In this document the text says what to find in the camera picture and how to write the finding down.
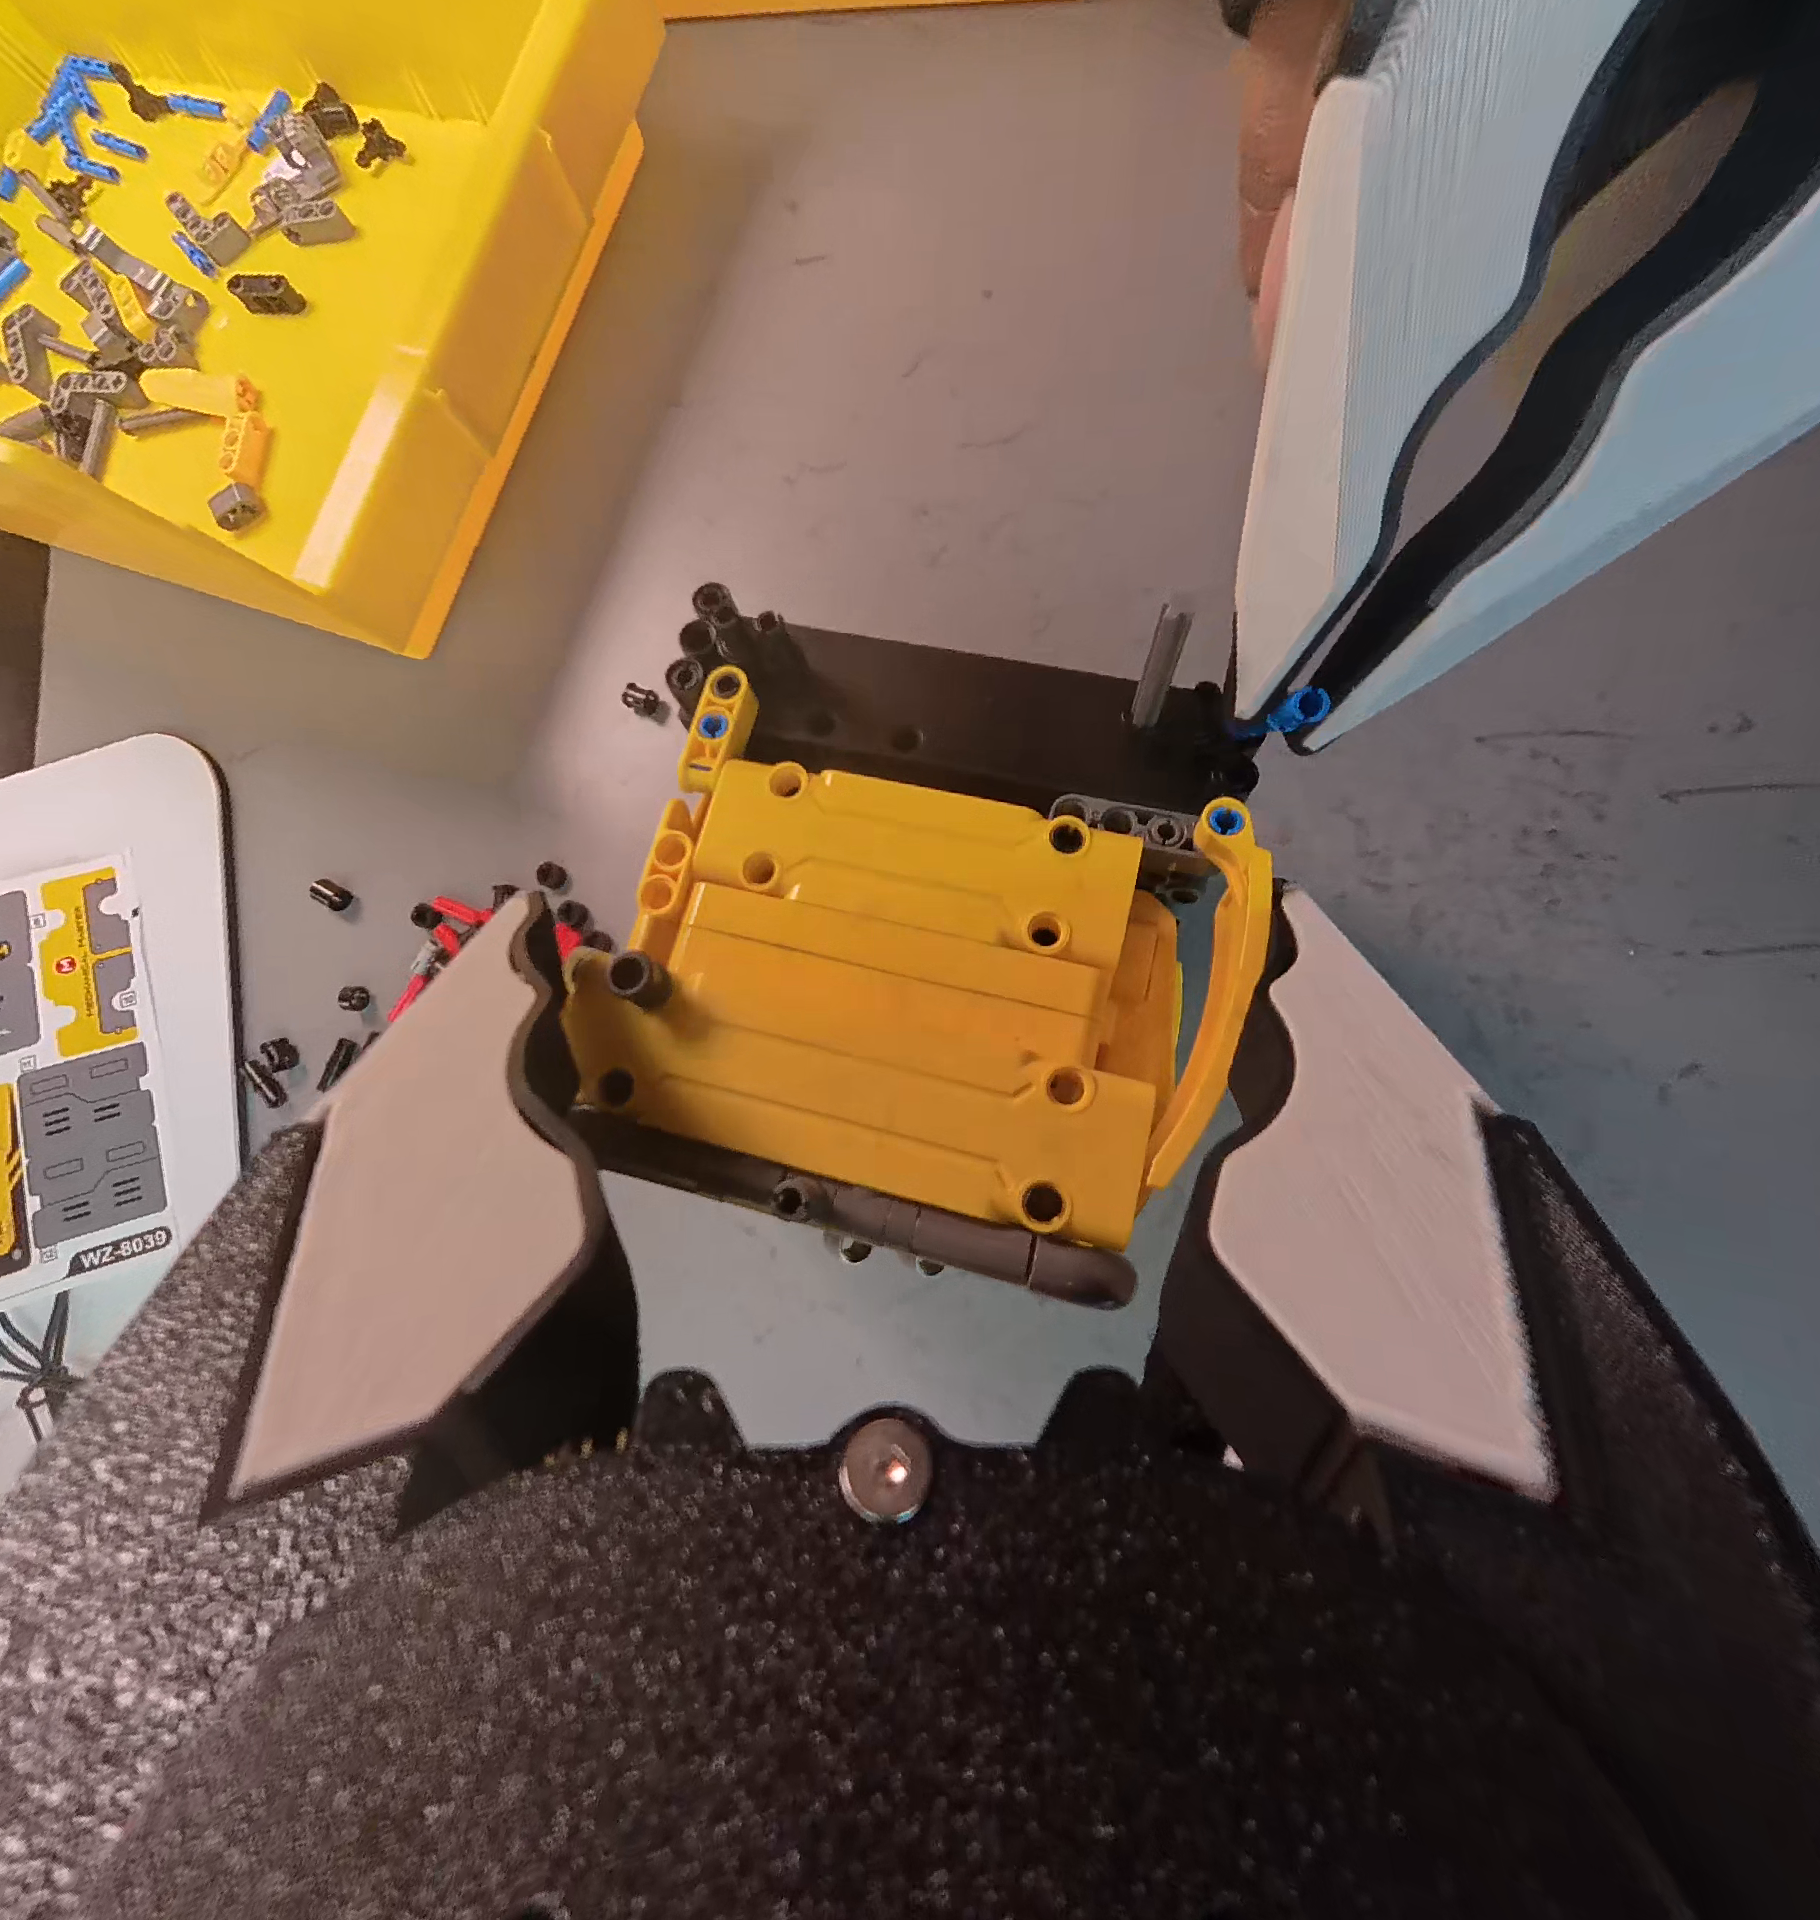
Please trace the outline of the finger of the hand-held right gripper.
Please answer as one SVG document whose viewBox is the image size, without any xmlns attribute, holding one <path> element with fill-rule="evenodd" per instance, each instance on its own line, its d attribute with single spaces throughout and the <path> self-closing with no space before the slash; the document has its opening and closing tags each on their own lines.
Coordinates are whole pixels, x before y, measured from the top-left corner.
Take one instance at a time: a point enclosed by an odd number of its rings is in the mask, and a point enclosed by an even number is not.
<svg viewBox="0 0 1820 1920">
<path fill-rule="evenodd" d="M 1235 566 L 1235 704 L 1376 582 L 1418 449 L 1541 281 L 1603 4 L 1355 4 L 1310 115 Z"/>
<path fill-rule="evenodd" d="M 1463 665 L 1820 419 L 1820 76 L 1668 115 L 1585 190 L 1420 463 L 1424 518 L 1310 682 L 1301 755 Z"/>
</svg>

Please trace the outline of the pile of black red pins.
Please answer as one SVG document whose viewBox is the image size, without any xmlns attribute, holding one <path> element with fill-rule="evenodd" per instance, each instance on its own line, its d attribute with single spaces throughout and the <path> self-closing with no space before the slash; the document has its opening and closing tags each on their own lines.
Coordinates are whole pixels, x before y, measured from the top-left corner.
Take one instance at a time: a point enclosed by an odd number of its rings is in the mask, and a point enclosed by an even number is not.
<svg viewBox="0 0 1820 1920">
<path fill-rule="evenodd" d="M 553 859 L 490 887 L 443 887 L 415 900 L 380 900 L 368 884 L 339 882 L 357 894 L 349 912 L 324 912 L 303 887 L 294 904 L 277 904 L 277 940 L 248 949 L 267 966 L 245 994 L 239 1079 L 274 1113 L 337 1085 L 512 906 L 531 900 L 549 912 L 562 960 L 580 947 L 610 949 L 589 906 L 575 898 L 569 872 Z"/>
</svg>

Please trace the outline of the person's right hand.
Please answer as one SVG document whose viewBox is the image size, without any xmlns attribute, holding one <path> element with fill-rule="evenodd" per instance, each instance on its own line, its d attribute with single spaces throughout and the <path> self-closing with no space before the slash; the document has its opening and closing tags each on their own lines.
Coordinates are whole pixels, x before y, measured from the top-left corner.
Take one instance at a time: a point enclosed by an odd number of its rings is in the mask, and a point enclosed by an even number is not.
<svg viewBox="0 0 1820 1920">
<path fill-rule="evenodd" d="M 1232 4 L 1244 44 L 1237 121 L 1237 273 L 1251 302 L 1251 347 L 1267 368 L 1276 332 L 1305 132 L 1335 73 L 1353 1 Z"/>
</svg>

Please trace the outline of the grey lego axle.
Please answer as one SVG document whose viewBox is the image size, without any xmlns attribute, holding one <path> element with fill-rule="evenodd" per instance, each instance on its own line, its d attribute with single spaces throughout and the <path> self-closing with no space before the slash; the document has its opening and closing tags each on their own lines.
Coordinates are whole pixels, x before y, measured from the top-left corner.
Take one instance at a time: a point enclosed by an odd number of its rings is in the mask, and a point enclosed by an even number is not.
<svg viewBox="0 0 1820 1920">
<path fill-rule="evenodd" d="M 1132 732 L 1150 733 L 1159 727 L 1189 633 L 1191 607 L 1181 600 L 1163 600 L 1128 708 Z"/>
</svg>

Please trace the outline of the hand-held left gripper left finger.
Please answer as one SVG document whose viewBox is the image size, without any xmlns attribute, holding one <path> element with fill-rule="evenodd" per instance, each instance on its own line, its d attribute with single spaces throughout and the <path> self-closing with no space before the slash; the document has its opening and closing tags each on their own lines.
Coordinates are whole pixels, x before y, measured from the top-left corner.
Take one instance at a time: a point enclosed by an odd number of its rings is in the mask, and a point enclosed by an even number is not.
<svg viewBox="0 0 1820 1920">
<path fill-rule="evenodd" d="M 562 1010 L 551 908 L 516 894 L 323 1096 L 206 1519 L 395 1453 L 415 1519 L 632 1429 L 636 1296 Z"/>
</svg>

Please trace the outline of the yellow bin with many pieces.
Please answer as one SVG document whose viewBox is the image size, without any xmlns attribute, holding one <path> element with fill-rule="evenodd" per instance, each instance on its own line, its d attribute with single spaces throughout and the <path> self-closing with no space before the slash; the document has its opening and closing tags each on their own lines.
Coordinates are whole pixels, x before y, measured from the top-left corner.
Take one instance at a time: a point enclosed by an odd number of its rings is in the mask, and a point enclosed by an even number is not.
<svg viewBox="0 0 1820 1920">
<path fill-rule="evenodd" d="M 101 85 L 118 159 L 88 214 L 141 262 L 197 288 L 197 359 L 259 394 L 261 520 L 216 524 L 220 426 L 122 437 L 91 477 L 0 437 L 0 529 L 81 558 L 424 658 L 513 468 L 641 159 L 636 114 L 662 45 L 640 1 L 0 4 L 0 170 L 66 57 L 118 60 L 154 92 L 224 106 L 142 125 Z M 330 83 L 405 156 L 343 168 L 346 241 L 253 242 L 240 273 L 291 279 L 297 317 L 253 317 L 173 246 L 218 143 L 285 91 Z M 1 304 L 77 338 L 72 255 L 28 194 L 0 202 L 31 262 Z M 0 386 L 0 419 L 31 404 Z"/>
</svg>

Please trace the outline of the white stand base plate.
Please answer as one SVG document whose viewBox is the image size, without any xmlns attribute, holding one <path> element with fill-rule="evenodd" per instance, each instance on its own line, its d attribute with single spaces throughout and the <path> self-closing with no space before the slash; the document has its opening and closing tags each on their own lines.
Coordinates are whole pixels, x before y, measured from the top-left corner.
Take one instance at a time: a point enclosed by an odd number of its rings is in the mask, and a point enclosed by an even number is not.
<svg viewBox="0 0 1820 1920">
<path fill-rule="evenodd" d="M 0 880 L 104 856 L 125 863 L 141 906 L 173 1244 L 0 1307 L 0 1502 L 242 1160 L 227 803 L 209 759 L 147 733 L 0 779 Z"/>
</svg>

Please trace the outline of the yellow grey sticker sheet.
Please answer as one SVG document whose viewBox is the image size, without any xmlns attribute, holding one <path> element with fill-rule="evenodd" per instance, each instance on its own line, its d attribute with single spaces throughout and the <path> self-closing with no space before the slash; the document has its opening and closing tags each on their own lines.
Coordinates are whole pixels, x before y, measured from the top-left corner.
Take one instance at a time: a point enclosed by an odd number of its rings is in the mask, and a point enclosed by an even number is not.
<svg viewBox="0 0 1820 1920">
<path fill-rule="evenodd" d="M 111 856 L 0 880 L 0 1307 L 173 1244 L 137 912 Z"/>
</svg>

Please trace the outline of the heap of grey blue pieces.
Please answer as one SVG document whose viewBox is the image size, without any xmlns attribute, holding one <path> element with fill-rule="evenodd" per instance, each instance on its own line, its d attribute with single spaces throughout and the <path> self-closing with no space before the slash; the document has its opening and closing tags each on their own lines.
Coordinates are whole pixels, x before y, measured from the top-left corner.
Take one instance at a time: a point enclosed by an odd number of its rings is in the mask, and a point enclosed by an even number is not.
<svg viewBox="0 0 1820 1920">
<path fill-rule="evenodd" d="M 161 193 L 165 258 L 104 224 L 159 130 L 216 130 L 194 185 Z M 250 117 L 220 99 L 142 83 L 125 60 L 59 59 L 0 151 L 0 442 L 28 446 L 103 482 L 118 446 L 189 430 L 216 433 L 208 515 L 239 537 L 265 515 L 274 430 L 235 351 L 206 363 L 206 335 L 235 318 L 311 311 L 272 241 L 319 249 L 359 234 L 347 185 L 411 163 L 409 145 L 336 85 L 274 87 Z"/>
</svg>

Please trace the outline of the yellow and black lego model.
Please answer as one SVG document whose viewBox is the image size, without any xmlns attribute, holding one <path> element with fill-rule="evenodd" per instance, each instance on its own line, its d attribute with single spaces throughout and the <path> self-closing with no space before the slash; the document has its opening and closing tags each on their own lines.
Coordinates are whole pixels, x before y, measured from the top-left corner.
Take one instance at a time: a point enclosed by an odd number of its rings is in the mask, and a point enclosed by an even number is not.
<svg viewBox="0 0 1820 1920">
<path fill-rule="evenodd" d="M 625 939 L 565 964 L 611 1169 L 1081 1307 L 1223 1104 L 1274 872 L 1232 695 L 693 589 Z"/>
</svg>

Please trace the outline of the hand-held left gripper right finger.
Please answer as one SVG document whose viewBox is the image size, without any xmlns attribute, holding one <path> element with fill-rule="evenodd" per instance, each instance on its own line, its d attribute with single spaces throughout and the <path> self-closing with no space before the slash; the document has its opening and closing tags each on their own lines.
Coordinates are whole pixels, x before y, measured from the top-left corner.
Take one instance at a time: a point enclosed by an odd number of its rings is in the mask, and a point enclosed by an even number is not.
<svg viewBox="0 0 1820 1920">
<path fill-rule="evenodd" d="M 1495 1107 L 1300 884 L 1228 1089 L 1148 1350 L 1195 1441 L 1350 1519 L 1383 1510 L 1385 1466 L 1554 1505 Z"/>
</svg>

